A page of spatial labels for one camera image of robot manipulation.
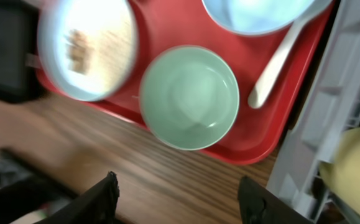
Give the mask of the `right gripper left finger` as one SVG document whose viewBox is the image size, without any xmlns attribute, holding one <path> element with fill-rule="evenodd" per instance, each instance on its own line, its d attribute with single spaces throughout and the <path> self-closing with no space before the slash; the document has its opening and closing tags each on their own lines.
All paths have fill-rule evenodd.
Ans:
<svg viewBox="0 0 360 224">
<path fill-rule="evenodd" d="M 116 218 L 118 199 L 118 179 L 110 171 L 84 194 L 36 224 L 120 224 Z"/>
</svg>

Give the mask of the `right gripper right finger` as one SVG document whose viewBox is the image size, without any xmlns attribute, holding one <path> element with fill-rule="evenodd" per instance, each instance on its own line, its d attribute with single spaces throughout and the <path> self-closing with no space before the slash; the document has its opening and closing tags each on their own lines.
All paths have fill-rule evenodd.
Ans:
<svg viewBox="0 0 360 224">
<path fill-rule="evenodd" d="M 243 224 L 312 223 L 247 176 L 239 182 L 238 201 Z"/>
</svg>

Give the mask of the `yellow cup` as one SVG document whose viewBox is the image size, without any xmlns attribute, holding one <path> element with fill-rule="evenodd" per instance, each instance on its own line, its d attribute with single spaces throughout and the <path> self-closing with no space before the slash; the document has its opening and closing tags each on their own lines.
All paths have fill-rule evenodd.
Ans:
<svg viewBox="0 0 360 224">
<path fill-rule="evenodd" d="M 344 132 L 333 162 L 322 162 L 325 185 L 360 215 L 360 128 Z"/>
</svg>

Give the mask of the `white plastic spoon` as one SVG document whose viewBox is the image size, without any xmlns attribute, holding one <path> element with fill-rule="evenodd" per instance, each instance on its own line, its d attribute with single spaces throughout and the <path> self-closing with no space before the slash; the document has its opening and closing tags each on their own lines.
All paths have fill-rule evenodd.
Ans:
<svg viewBox="0 0 360 224">
<path fill-rule="evenodd" d="M 280 75 L 280 71 L 284 66 L 300 31 L 307 23 L 307 20 L 307 13 L 305 12 L 291 25 L 249 94 L 248 104 L 251 108 L 260 108 L 268 99 L 268 96 Z"/>
</svg>

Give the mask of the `green bowl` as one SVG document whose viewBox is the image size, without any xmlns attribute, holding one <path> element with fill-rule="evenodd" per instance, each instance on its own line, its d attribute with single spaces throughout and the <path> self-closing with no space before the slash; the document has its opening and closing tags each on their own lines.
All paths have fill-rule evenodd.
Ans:
<svg viewBox="0 0 360 224">
<path fill-rule="evenodd" d="M 230 66 L 197 45 L 179 45 L 158 55 L 142 77 L 139 96 L 151 133 L 183 151 L 201 150 L 223 139 L 240 107 Z"/>
</svg>

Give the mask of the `light blue bowl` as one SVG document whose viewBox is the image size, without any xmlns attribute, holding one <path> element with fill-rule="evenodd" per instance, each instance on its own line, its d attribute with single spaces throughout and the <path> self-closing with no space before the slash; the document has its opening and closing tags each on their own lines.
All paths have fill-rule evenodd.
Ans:
<svg viewBox="0 0 360 224">
<path fill-rule="evenodd" d="M 316 17 L 329 0 L 202 0 L 220 27 L 238 35 L 267 35 L 305 16 Z"/>
</svg>

